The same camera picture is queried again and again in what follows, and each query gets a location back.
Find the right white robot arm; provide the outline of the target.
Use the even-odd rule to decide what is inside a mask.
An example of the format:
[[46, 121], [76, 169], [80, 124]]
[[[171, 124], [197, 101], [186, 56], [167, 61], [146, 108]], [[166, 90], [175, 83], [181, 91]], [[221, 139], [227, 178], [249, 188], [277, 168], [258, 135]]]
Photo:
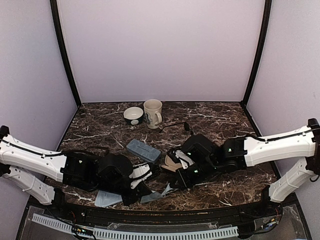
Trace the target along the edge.
[[192, 135], [167, 155], [175, 164], [175, 182], [179, 189], [189, 189], [206, 178], [233, 173], [256, 165], [298, 158], [297, 163], [279, 180], [262, 191], [262, 201], [255, 213], [266, 217], [307, 180], [320, 174], [320, 125], [310, 118], [306, 126], [271, 136], [251, 134], [227, 139], [221, 146], [202, 134]]

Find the black glasses case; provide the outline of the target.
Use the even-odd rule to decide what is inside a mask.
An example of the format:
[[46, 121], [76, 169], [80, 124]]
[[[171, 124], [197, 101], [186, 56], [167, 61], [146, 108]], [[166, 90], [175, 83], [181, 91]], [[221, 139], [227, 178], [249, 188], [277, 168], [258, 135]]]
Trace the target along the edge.
[[171, 148], [164, 158], [164, 163], [160, 165], [160, 167], [167, 171], [175, 173], [176, 170], [180, 169], [182, 167], [182, 164], [180, 162], [175, 162], [173, 159], [175, 158], [175, 150], [176, 148]]

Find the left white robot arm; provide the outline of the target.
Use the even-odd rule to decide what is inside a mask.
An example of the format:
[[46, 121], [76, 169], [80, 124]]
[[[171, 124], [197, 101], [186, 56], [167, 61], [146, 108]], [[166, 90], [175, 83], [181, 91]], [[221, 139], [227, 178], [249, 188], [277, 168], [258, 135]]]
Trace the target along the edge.
[[105, 149], [103, 156], [88, 150], [49, 151], [26, 144], [10, 135], [7, 126], [0, 127], [0, 175], [14, 182], [60, 218], [71, 213], [65, 193], [39, 180], [33, 173], [86, 192], [96, 190], [118, 194], [125, 206], [152, 193], [145, 180], [153, 175], [152, 166], [132, 165], [122, 154]]

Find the small blue cleaning cloth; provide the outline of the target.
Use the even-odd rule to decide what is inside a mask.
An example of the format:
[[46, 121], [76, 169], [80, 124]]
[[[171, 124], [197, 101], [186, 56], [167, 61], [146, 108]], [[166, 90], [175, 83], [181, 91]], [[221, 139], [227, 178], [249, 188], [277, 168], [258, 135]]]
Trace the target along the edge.
[[163, 199], [168, 194], [173, 193], [173, 192], [175, 192], [177, 190], [178, 190], [177, 188], [172, 188], [170, 186], [170, 184], [168, 184], [162, 192], [152, 191], [150, 194], [144, 195], [141, 198], [140, 203], [141, 204], [146, 204], [146, 203], [149, 203], [149, 202], [153, 202], [153, 201], [156, 201], [156, 200]]

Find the thick black-frame sunglasses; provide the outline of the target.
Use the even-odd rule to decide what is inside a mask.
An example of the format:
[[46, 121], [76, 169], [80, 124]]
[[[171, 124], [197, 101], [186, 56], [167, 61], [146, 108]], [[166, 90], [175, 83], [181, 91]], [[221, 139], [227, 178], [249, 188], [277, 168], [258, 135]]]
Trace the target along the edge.
[[110, 149], [105, 146], [90, 146], [86, 149], [78, 150], [76, 153], [81, 154], [84, 159], [95, 162], [107, 156], [110, 153]]

